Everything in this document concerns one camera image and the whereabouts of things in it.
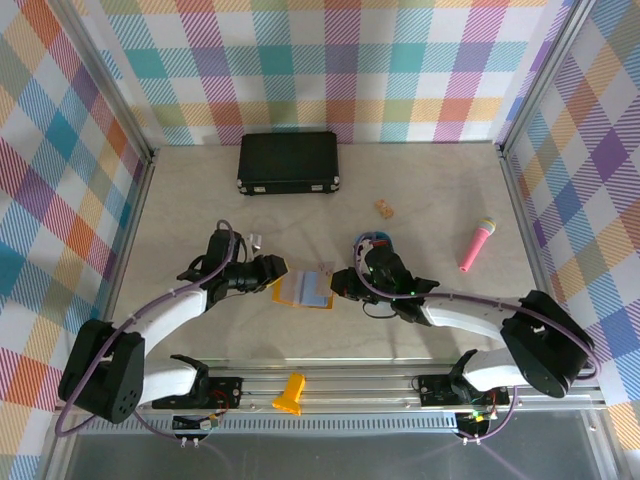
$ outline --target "yellow object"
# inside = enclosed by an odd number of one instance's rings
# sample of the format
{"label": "yellow object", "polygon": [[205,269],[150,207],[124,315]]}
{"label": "yellow object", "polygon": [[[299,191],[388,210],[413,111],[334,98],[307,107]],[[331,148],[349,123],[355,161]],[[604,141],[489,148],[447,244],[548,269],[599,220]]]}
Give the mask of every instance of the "yellow object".
{"label": "yellow object", "polygon": [[302,409],[300,408],[298,400],[300,400],[300,394],[302,393],[305,382],[306,379],[304,375],[292,373],[282,396],[276,398],[271,404],[273,408],[277,408],[283,412],[293,413],[294,415],[300,415]]}

